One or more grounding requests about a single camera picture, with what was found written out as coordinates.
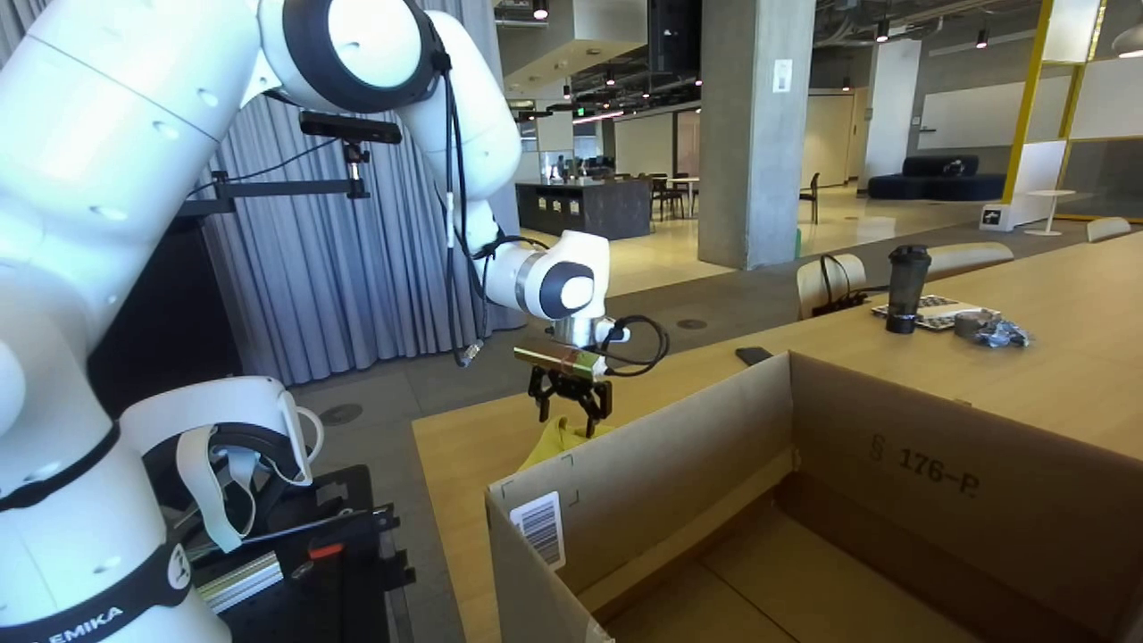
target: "black clamp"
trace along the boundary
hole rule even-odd
[[[530,397],[536,397],[540,420],[552,418],[552,397],[580,401],[580,407],[587,411],[587,436],[594,436],[596,420],[611,414],[611,382],[569,374],[561,367],[532,364]]]

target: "wooden table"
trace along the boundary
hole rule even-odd
[[[891,337],[868,310],[840,310],[667,356],[613,385],[613,420],[649,414],[742,364],[735,347],[802,349],[897,385],[965,401],[1143,461],[1143,236],[1081,243],[928,287],[1017,322],[1029,349],[983,349],[956,337]],[[497,640],[485,485],[517,468],[540,436],[530,397],[423,418],[416,438],[447,547],[463,636]]]

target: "cardboard box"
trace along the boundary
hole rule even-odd
[[[499,480],[491,539],[524,643],[1143,636],[1139,461],[802,353]]]

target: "small object on table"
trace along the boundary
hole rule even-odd
[[[877,319],[887,319],[887,313],[891,313],[887,301],[884,301],[884,305],[872,305],[868,310],[872,310]],[[987,310],[987,306],[968,305],[968,301],[953,301],[953,297],[943,297],[943,293],[924,293],[922,305],[919,305],[919,328],[924,328],[924,332],[952,332],[961,313],[978,313],[978,310]]]
[[[892,276],[891,276],[887,332],[909,337],[919,328],[919,305],[922,305],[934,256],[924,248],[892,248],[891,260],[892,260]]]
[[[765,347],[735,347],[735,356],[738,356],[742,364],[759,364],[759,362],[768,362],[771,349],[765,349]]]
[[[998,310],[978,310],[978,313],[956,313],[953,332],[968,344],[978,347],[1034,347],[1029,332],[1017,328],[1013,322],[1002,319]]]

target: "cardboard box flap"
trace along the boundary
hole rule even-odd
[[[491,504],[491,543],[499,603],[499,640],[552,640],[552,643],[606,643],[611,636],[547,572],[543,559],[523,539],[505,511]]]
[[[792,407],[804,480],[1096,636],[1135,610],[1139,461],[806,356]]]
[[[771,356],[497,484],[491,504],[509,513],[554,488],[569,531],[561,580],[596,610],[791,475],[791,411],[791,362]]]

